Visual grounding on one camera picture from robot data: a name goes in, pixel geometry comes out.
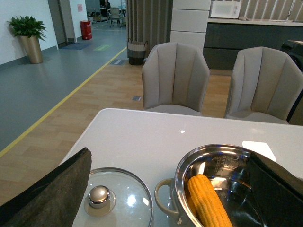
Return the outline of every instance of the potted plant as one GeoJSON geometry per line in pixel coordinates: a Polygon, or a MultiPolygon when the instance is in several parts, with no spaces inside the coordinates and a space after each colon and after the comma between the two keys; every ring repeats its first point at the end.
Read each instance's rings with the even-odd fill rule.
{"type": "Polygon", "coordinates": [[[41,63],[43,59],[38,39],[44,40],[43,38],[46,37],[43,34],[45,30],[43,22],[36,21],[33,17],[20,16],[20,18],[12,17],[9,25],[13,28],[14,36],[20,36],[30,62],[41,63]]]}

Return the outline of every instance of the glass lid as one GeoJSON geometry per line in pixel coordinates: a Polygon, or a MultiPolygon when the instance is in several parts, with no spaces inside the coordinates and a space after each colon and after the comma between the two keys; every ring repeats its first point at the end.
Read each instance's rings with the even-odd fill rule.
{"type": "Polygon", "coordinates": [[[144,182],[119,168],[90,172],[74,227],[150,227],[152,197],[144,182]]]}

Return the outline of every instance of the gold planter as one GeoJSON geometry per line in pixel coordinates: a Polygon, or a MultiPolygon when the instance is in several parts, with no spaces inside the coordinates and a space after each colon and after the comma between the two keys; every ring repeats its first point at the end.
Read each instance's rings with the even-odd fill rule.
{"type": "Polygon", "coordinates": [[[25,51],[29,57],[29,61],[32,64],[38,64],[43,61],[42,53],[40,49],[40,43],[36,36],[28,38],[27,36],[21,35],[21,41],[24,45],[25,51]]]}

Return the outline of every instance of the white microwave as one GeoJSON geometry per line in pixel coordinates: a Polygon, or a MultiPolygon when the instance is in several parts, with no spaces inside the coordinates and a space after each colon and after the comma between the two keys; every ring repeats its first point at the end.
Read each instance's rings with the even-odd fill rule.
{"type": "Polygon", "coordinates": [[[238,18],[241,1],[212,1],[210,17],[213,18],[238,18]]]}

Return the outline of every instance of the chair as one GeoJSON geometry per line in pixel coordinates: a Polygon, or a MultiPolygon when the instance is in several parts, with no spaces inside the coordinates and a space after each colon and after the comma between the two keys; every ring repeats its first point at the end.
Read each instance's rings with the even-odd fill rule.
{"type": "Polygon", "coordinates": [[[110,26],[109,27],[112,27],[113,20],[116,20],[117,24],[121,25],[120,20],[122,19],[122,16],[120,14],[120,9],[118,7],[111,7],[110,8],[110,13],[109,13],[107,19],[109,19],[109,18],[110,18],[110,26]]]}
{"type": "Polygon", "coordinates": [[[225,118],[288,124],[303,89],[303,75],[290,56],[267,47],[238,52],[225,118]]]}
{"type": "Polygon", "coordinates": [[[154,46],[142,70],[144,110],[201,116],[209,74],[199,48],[154,46]]]}
{"type": "Polygon", "coordinates": [[[107,21],[106,22],[108,22],[109,21],[109,19],[110,19],[110,9],[108,9],[108,10],[106,10],[106,14],[107,14],[107,21]]]}

